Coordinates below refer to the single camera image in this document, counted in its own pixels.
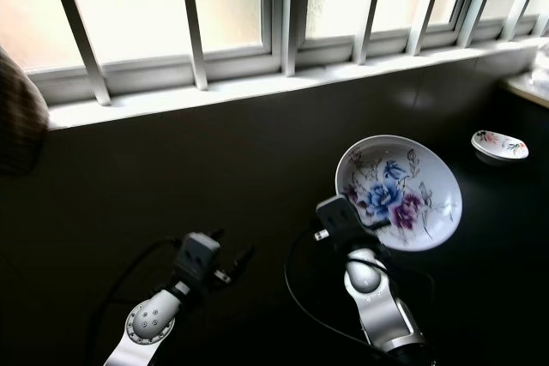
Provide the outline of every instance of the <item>plaid fabric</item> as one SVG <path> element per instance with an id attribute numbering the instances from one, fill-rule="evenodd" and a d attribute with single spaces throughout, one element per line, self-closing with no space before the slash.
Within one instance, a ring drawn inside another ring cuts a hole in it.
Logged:
<path id="1" fill-rule="evenodd" d="M 47 130 L 44 98 L 0 47 L 0 174 L 29 173 Z"/>

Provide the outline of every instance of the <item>white plate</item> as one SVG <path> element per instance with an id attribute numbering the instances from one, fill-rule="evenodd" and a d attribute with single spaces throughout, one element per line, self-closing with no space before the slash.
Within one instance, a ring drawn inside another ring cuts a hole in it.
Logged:
<path id="1" fill-rule="evenodd" d="M 462 217 L 462 192 L 431 150 L 400 136 L 372 136 L 352 145 L 335 173 L 335 190 L 352 202 L 365 225 L 387 221 L 379 240 L 398 250 L 445 242 Z"/>
<path id="2" fill-rule="evenodd" d="M 501 160 L 521 160 L 528 156 L 528 148 L 523 141 L 488 130 L 479 130 L 471 138 L 478 151 Z"/>

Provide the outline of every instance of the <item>dark table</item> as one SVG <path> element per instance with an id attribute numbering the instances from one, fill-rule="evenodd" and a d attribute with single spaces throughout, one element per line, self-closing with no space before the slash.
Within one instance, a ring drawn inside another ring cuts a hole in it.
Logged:
<path id="1" fill-rule="evenodd" d="M 501 168 L 481 163 L 469 142 L 475 128 L 524 140 L 529 158 Z M 463 215 L 454 236 L 438 248 L 395 254 L 401 265 L 430 273 L 437 285 L 430 306 L 427 283 L 410 276 L 402 280 L 403 299 L 438 364 L 547 364 L 549 111 L 498 91 L 474 128 L 431 148 L 460 184 Z M 329 248 L 307 237 L 292 273 L 296 291 L 319 318 L 361 337 L 358 313 L 343 287 L 343 269 L 333 263 Z M 364 347 L 322 329 L 287 300 L 199 345 L 185 346 L 176 335 L 161 360 L 372 364 Z"/>

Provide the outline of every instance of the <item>dark wall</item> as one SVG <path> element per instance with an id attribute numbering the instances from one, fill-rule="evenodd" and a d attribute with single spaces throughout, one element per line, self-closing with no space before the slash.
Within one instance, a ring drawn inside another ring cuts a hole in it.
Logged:
<path id="1" fill-rule="evenodd" d="M 501 52 L 332 85 L 52 131 L 30 176 L 0 180 L 3 355 L 81 361 L 92 308 L 124 265 L 165 235 L 224 228 L 226 262 L 254 244 L 241 284 L 191 316 L 202 339 L 285 302 L 281 265 L 357 140 L 430 144 L 459 135 L 498 78 L 533 51 Z M 170 271 L 158 253 L 121 291 L 140 298 Z M 128 308 L 100 338 L 118 342 Z"/>

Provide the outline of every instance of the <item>window frame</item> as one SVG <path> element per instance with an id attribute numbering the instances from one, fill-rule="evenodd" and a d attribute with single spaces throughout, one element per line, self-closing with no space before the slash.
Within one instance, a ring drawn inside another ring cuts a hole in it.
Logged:
<path id="1" fill-rule="evenodd" d="M 508 34 L 509 31 L 511 33 L 508 39 L 524 35 L 541 36 L 549 27 L 549 13 L 546 15 L 523 15 L 528 1 L 515 0 L 514 16 L 508 16 L 507 19 L 481 21 L 476 16 L 475 21 L 473 9 L 479 0 L 455 0 L 448 23 L 425 25 L 425 20 L 428 22 L 428 17 L 424 19 L 425 28 L 420 35 L 419 47 L 413 51 L 407 50 L 413 28 L 371 32 L 367 36 L 366 57 L 380 57 L 403 52 L 414 55 L 420 50 L 452 46 L 456 43 L 467 47 L 471 42 L 498 39 Z M 75 0 L 69 0 L 69 6 L 71 2 L 74 3 Z M 75 12 L 70 12 L 67 9 L 66 0 L 62 0 L 62 3 L 69 23 L 72 23 L 75 19 Z M 427 6 L 427 16 L 429 17 L 433 3 L 434 0 L 431 0 L 431 6 Z M 97 92 L 94 92 L 94 76 L 89 75 L 90 60 L 99 68 L 100 83 L 103 81 L 105 93 L 110 97 L 125 93 L 179 87 L 193 82 L 198 84 L 196 66 L 202 71 L 205 84 L 207 81 L 276 73 L 281 69 L 287 75 L 292 75 L 296 68 L 348 61 L 353 58 L 353 50 L 357 44 L 357 36 L 306 39 L 307 0 L 261 0 L 261 46 L 203 53 L 196 17 L 196 0 L 190 0 L 190 5 L 187 5 L 187 0 L 185 0 L 185 4 L 187 8 L 194 8 L 195 12 L 195 20 L 190 21 L 189 27 L 191 43 L 193 39 L 196 40 L 198 34 L 197 47 L 193 49 L 197 53 L 106 63 L 100 66 L 96 60 L 94 61 L 94 57 L 87 56 L 87 59 L 84 59 L 85 68 L 33 70 L 28 73 L 29 77 L 37 84 L 49 104 L 93 99 L 94 96 L 100 101 Z M 373 19 L 375 9 L 368 13 L 368 18 Z M 467 35 L 465 36 L 468 42 L 466 45 L 462 45 L 464 33 Z M 84 46 L 87 43 L 89 46 L 85 28 L 83 34 L 75 33 L 75 40 L 79 48 L 81 46 L 79 42 L 83 42 Z"/>

